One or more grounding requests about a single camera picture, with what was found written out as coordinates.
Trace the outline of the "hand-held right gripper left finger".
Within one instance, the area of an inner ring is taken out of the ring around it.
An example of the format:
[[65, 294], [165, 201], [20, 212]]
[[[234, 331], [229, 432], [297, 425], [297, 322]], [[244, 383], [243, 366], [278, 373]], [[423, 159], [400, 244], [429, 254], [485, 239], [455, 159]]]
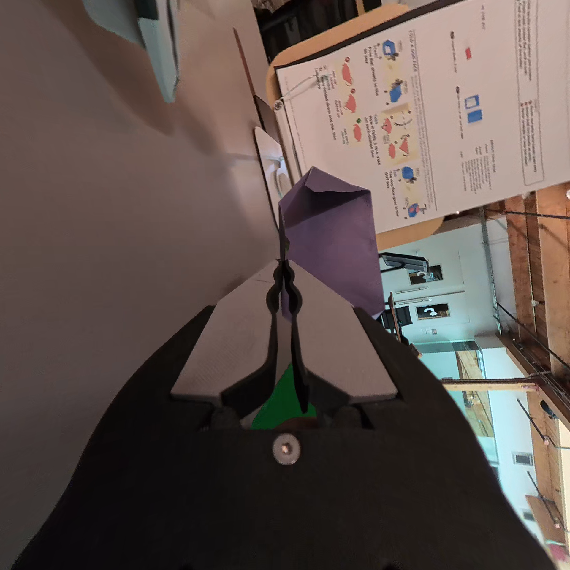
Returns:
[[259, 409], [275, 386], [281, 267], [273, 260], [213, 309], [171, 395], [228, 407], [238, 417]]

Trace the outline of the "pale blue tray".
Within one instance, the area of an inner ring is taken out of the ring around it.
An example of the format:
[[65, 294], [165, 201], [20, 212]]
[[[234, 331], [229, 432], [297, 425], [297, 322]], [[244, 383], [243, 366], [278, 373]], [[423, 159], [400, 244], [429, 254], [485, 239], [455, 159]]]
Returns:
[[180, 80], [178, 1], [83, 1], [91, 20], [145, 49], [167, 103]]

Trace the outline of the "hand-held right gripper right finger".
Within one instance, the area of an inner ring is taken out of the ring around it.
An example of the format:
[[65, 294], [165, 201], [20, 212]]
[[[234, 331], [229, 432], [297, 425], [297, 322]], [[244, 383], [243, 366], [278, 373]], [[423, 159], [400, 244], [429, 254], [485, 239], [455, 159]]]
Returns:
[[294, 262], [284, 262], [294, 385], [301, 409], [324, 414], [392, 400], [398, 390], [360, 317], [369, 317]]

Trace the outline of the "purple paper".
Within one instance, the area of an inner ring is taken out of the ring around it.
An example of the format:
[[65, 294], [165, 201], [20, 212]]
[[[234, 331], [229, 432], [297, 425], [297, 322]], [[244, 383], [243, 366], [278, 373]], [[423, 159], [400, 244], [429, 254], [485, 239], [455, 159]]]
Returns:
[[385, 310], [371, 191], [311, 167], [279, 203], [287, 257], [371, 317]]

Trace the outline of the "printed instruction sheet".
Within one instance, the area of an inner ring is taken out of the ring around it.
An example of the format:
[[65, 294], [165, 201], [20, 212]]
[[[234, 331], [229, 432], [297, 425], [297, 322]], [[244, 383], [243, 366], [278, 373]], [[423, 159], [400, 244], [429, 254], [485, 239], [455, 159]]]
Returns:
[[438, 1], [275, 66], [294, 156], [376, 233], [569, 181], [569, 1]]

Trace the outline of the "white stand base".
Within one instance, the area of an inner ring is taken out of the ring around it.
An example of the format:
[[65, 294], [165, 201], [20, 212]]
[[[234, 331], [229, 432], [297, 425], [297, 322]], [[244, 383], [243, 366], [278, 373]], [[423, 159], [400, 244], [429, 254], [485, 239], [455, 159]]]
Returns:
[[254, 128], [253, 136], [271, 214], [279, 229], [279, 203], [293, 184], [281, 145], [259, 126]]

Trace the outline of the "green paper sheet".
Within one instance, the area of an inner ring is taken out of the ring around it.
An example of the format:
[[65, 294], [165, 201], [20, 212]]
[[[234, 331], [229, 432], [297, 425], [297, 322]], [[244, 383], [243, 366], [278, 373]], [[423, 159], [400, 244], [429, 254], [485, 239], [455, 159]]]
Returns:
[[289, 366], [251, 423], [251, 430], [274, 430], [289, 421], [317, 419], [317, 410], [312, 404], [303, 412], [297, 399], [293, 366]]

